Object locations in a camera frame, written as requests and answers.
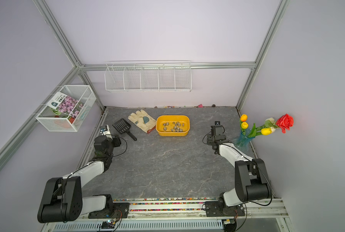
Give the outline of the yellow plastic storage box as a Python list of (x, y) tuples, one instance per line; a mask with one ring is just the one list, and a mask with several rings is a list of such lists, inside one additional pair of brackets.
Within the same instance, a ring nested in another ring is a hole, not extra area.
[[(184, 123), (185, 126), (182, 127), (181, 125), (179, 126), (180, 129), (182, 129), (182, 132), (179, 132), (178, 129), (174, 129), (174, 126), (176, 125), (171, 125), (170, 122), (180, 122), (180, 124)], [(166, 131), (163, 130), (163, 123), (169, 123), (168, 126), (165, 126), (167, 128)], [(187, 116), (184, 115), (162, 115), (157, 119), (157, 124), (156, 124), (156, 130), (160, 136), (186, 136), (188, 132), (190, 131), (190, 119)]]

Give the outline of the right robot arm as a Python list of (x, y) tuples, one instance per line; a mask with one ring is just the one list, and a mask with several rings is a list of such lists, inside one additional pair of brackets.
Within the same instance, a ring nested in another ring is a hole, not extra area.
[(224, 206), (239, 206), (247, 202), (272, 199), (271, 184), (264, 161), (240, 151), (227, 140), (224, 133), (222, 125), (211, 126), (206, 142), (215, 154), (224, 157), (235, 168), (235, 187), (221, 196)]

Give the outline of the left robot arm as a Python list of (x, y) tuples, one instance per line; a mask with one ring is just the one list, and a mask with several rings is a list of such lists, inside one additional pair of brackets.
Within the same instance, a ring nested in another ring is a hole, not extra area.
[(95, 138), (94, 157), (83, 167), (63, 177), (47, 181), (38, 209), (40, 223), (75, 221), (82, 215), (110, 217), (115, 207), (110, 194), (84, 197), (82, 188), (95, 177), (107, 171), (112, 163), (113, 150), (121, 145), (115, 135)]

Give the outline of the blue glass vase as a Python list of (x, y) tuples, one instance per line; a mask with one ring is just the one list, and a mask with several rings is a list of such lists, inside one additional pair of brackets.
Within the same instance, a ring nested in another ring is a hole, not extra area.
[(246, 129), (245, 132), (240, 132), (239, 138), (234, 142), (234, 146), (244, 154), (248, 154), (251, 151), (250, 143), (254, 137), (250, 137), (250, 129)]

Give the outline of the black slotted scoop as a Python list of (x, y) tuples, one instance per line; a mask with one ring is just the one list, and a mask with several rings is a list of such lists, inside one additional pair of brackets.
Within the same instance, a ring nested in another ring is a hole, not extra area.
[(137, 141), (137, 138), (130, 132), (131, 125), (125, 120), (120, 119), (112, 125), (118, 133), (129, 135), (134, 141)]

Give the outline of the orange artificial tulip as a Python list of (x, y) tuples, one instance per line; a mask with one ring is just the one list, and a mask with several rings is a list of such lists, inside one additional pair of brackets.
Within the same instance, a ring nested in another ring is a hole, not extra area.
[(241, 115), (241, 117), (240, 117), (240, 121), (241, 121), (241, 122), (246, 122), (247, 119), (248, 119), (248, 116), (247, 116), (246, 114), (243, 114), (243, 115)]

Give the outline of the beige work glove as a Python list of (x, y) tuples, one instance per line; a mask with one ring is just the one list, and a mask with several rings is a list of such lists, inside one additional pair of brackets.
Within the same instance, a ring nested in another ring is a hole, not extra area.
[(157, 121), (144, 110), (138, 110), (128, 116), (128, 120), (145, 133), (150, 133), (156, 128)]

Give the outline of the yellow white artificial tulip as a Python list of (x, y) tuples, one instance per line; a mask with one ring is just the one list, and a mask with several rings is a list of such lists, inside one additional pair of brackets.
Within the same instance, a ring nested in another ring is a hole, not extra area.
[(274, 133), (275, 131), (276, 131), (275, 127), (263, 128), (261, 130), (261, 134), (262, 135), (270, 135), (270, 134)]

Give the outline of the purple flower seed packet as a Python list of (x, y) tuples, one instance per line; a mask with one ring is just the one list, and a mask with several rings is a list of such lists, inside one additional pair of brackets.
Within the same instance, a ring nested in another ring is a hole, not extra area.
[(84, 103), (67, 94), (57, 92), (47, 102), (46, 106), (52, 110), (55, 116), (76, 119), (79, 116)]

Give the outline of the red artificial rose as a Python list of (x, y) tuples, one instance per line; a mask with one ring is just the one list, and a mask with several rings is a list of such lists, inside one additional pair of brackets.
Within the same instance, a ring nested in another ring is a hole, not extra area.
[(289, 131), (293, 127), (294, 119), (292, 116), (285, 114), (276, 121), (276, 125), (281, 129), (282, 133), (286, 133), (286, 131)]

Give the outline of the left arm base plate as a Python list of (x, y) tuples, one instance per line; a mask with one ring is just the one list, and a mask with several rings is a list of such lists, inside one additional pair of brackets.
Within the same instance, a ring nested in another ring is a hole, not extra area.
[(106, 202), (105, 202), (105, 207), (102, 210), (98, 211), (93, 211), (90, 212), (88, 215), (88, 218), (115, 218), (115, 219), (122, 219), (122, 218), (127, 218), (128, 213), (129, 213), (129, 203), (123, 203), (123, 202), (113, 202), (113, 199), (110, 194), (106, 195), (99, 195), (99, 196), (105, 196), (106, 197)]

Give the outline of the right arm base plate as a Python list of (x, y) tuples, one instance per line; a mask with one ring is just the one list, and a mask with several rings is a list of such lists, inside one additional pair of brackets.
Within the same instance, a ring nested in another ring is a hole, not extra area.
[(201, 209), (207, 217), (238, 217), (245, 216), (245, 210), (240, 206), (226, 206), (219, 201), (205, 202)]

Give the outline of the aluminium frame rail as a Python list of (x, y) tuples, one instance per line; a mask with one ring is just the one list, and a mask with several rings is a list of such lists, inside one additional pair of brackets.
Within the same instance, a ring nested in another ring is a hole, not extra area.
[(254, 69), (255, 62), (190, 62), (190, 61), (110, 61), (104, 64), (83, 64), (80, 69), (86, 72), (105, 71), (107, 69), (128, 68), (128, 69), (156, 69), (188, 67), (191, 69)]

